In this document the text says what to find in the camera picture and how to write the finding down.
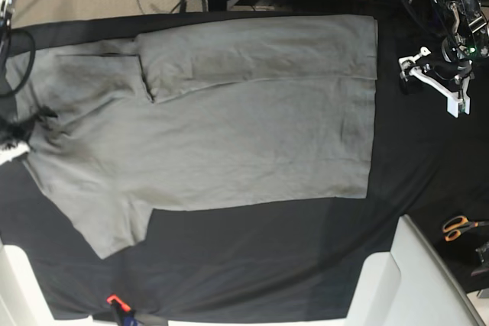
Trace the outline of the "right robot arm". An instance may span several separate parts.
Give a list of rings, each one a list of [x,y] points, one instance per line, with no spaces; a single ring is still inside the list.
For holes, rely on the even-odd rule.
[[[11,90],[1,94],[1,100],[14,98],[26,85],[31,76],[36,56],[34,37],[26,30],[12,29],[11,18],[14,12],[15,0],[1,0],[1,71],[6,67],[10,54],[12,38],[23,35],[29,44],[28,65],[20,82]],[[22,155],[30,150],[29,139],[35,124],[42,118],[56,118],[57,114],[47,107],[41,106],[32,116],[21,121],[9,121],[1,117],[1,154],[16,153]]]

